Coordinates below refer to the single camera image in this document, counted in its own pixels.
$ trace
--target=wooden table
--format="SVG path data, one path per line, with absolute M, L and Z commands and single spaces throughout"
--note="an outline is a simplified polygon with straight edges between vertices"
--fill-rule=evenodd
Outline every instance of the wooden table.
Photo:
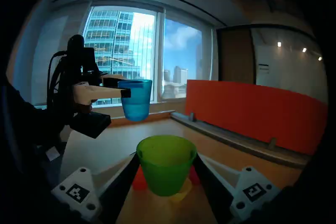
M 301 170 L 282 166 L 244 153 L 194 131 L 172 119 L 107 128 L 97 139 L 71 132 L 63 157 L 61 179 L 80 166 L 98 174 L 136 150 L 144 138 L 158 134 L 173 134 L 193 142 L 199 153 L 240 171 L 253 166 L 275 186 L 293 185 Z M 172 203 L 150 191 L 130 192 L 117 223 L 215 223 L 201 186 L 195 186 L 180 202 Z

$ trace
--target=yellow object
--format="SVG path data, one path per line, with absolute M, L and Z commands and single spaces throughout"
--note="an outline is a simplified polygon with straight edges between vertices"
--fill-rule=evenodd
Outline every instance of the yellow object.
M 174 194 L 173 196 L 170 196 L 169 200 L 171 200 L 172 202 L 180 202 L 186 197 L 186 195 L 191 191 L 191 189 L 192 189 L 192 182 L 190 181 L 190 179 L 187 178 L 186 181 L 184 181 L 184 184 L 180 189 L 180 191 Z

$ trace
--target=white label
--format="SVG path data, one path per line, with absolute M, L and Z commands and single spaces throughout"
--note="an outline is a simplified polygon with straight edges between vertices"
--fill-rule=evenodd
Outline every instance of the white label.
M 55 158 L 58 158 L 60 156 L 60 154 L 58 153 L 55 146 L 50 148 L 49 150 L 47 150 L 47 152 L 45 154 L 47 155 L 50 162 L 53 161 Z

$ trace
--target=blue sky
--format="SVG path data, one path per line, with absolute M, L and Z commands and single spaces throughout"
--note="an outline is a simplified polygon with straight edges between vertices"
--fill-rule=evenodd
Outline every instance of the blue sky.
M 196 78 L 196 50 L 202 46 L 202 33 L 192 27 L 172 20 L 165 20 L 163 46 L 163 69 L 170 70 L 173 79 L 174 68 L 188 69 L 188 79 Z

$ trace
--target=orange panel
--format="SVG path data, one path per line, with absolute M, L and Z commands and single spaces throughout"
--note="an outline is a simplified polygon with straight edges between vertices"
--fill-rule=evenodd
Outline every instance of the orange panel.
M 239 134 L 313 154 L 324 132 L 328 106 L 273 87 L 188 80 L 186 114 Z

